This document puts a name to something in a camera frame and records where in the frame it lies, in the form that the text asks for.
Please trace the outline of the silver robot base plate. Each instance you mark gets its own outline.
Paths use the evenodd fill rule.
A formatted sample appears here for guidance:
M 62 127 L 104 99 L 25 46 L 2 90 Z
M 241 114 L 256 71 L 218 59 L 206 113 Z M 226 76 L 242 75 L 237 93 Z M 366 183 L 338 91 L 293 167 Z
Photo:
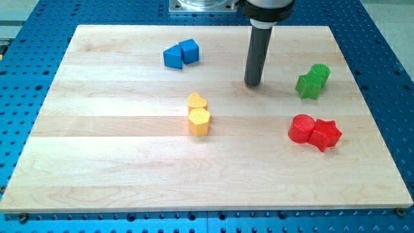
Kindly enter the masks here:
M 234 12 L 237 10 L 233 0 L 169 0 L 169 11 L 186 12 Z

